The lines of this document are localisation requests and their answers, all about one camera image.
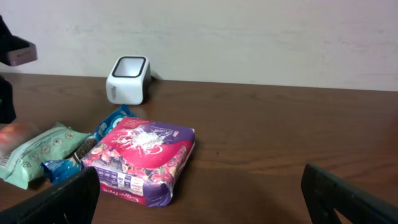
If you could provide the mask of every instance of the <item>wooden table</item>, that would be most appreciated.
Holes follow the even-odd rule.
[[[3,74],[19,121],[90,132],[118,106],[105,78]],[[93,223],[310,223],[300,190],[312,162],[398,205],[398,93],[159,81],[142,118],[195,128],[173,202],[146,208],[101,193]],[[49,187],[0,182],[0,210]]]

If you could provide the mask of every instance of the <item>pink candy wrapper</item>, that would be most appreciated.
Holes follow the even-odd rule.
[[[81,161],[97,170],[103,192],[161,207],[170,203],[194,142],[191,128],[125,117]]]

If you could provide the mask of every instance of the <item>snack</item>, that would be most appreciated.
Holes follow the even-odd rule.
[[[70,158],[46,161],[41,164],[41,167],[43,167],[44,176],[48,177],[53,185],[56,185],[77,174],[81,165],[74,158]]]
[[[44,175],[55,185],[79,172],[81,169],[80,159],[83,158],[105,134],[116,127],[125,116],[135,117],[136,115],[130,112],[127,105],[121,105],[101,122],[97,129],[76,150],[72,158],[42,163],[41,166],[44,169]]]
[[[11,123],[0,130],[0,161],[16,147],[38,134],[37,128],[30,123]]]
[[[57,123],[54,128],[25,142],[5,157],[6,160],[0,163],[0,178],[27,189],[29,181],[43,176],[41,162],[67,157],[87,136]]]
[[[106,134],[108,134],[119,122],[125,117],[136,117],[135,114],[130,112],[127,105],[120,105],[120,107],[113,113],[111,113],[103,122],[97,127],[97,129],[84,141],[84,143],[76,150],[73,155],[77,162],[83,158]]]
[[[97,170],[103,192],[166,206],[194,142],[193,129],[126,117],[81,162]]]

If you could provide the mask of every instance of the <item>mint green wrapper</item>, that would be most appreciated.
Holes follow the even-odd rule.
[[[43,176],[42,162],[63,159],[70,155],[88,137],[63,124],[56,123],[52,129],[25,142],[0,162],[0,178],[22,189],[27,189],[31,180]]]

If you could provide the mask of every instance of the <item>blue wrapper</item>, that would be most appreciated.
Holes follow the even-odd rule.
[[[127,105],[121,105],[115,112],[111,113],[105,120],[98,126],[98,128],[89,136],[95,138],[97,142],[102,140],[119,122],[125,117],[130,116],[136,118],[137,116],[130,112]]]
[[[116,127],[125,116],[137,117],[130,112],[127,105],[121,105],[115,112],[105,118],[95,131],[88,136],[84,143],[76,150],[72,158],[43,162],[41,167],[44,169],[44,175],[55,185],[79,172],[81,170],[80,159]]]
[[[53,185],[61,183],[81,169],[81,165],[74,158],[46,161],[40,166],[44,169],[44,176],[48,177]]]

